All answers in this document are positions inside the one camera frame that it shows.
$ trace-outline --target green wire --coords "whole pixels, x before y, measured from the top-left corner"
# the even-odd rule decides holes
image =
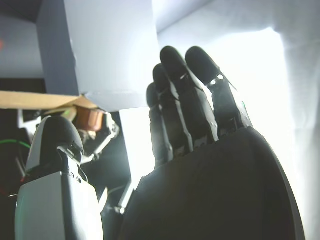
[[[19,143],[20,145],[26,147],[26,148],[30,148],[30,145],[23,142],[23,141],[18,141],[18,140],[14,140],[14,139],[4,139],[4,140],[0,140],[0,144],[16,144]]]

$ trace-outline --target brown cylinder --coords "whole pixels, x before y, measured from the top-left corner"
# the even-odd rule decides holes
[[[80,130],[98,132],[102,128],[104,111],[77,106],[75,127]]]

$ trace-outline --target gray wall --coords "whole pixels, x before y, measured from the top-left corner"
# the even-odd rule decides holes
[[[0,78],[43,78],[36,25],[0,1]]]
[[[279,158],[293,188],[308,240],[317,240],[320,234],[319,11],[320,2],[316,0],[215,0],[158,36],[161,47],[172,45],[185,54],[194,45],[210,49],[214,43],[230,34],[256,32],[266,28],[272,28],[280,34],[288,87],[283,96],[281,92],[272,90],[269,95],[263,92],[261,96],[255,94],[255,101],[263,103],[262,96],[273,99],[275,104],[262,104],[264,108],[258,114],[265,118],[265,124],[271,125],[271,132],[272,127],[278,127],[277,123],[281,123],[287,131],[289,128],[285,126],[286,121],[281,119],[284,114],[276,102],[282,104],[285,96],[289,96],[288,109],[283,111],[288,111],[288,125],[292,120],[292,138],[285,138],[284,132],[280,130],[273,132],[273,140],[278,138],[279,144],[274,146],[278,149],[282,147],[281,142],[283,147],[288,142],[293,144],[291,155]],[[251,67],[243,65],[241,61],[234,66],[243,69]],[[268,63],[260,67],[268,75],[274,71]],[[261,80],[259,85],[269,90],[272,89],[268,88],[269,84],[272,84],[274,90],[277,90],[277,82],[272,78],[269,80]]]

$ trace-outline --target copper-colored object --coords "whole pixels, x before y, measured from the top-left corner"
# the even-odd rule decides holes
[[[76,109],[77,118],[75,126],[77,129],[98,132],[102,128],[104,111],[79,106],[77,106]]]

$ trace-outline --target cardboard box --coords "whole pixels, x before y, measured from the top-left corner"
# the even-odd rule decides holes
[[[108,112],[147,106],[160,61],[152,0],[44,0],[36,26],[48,94]]]

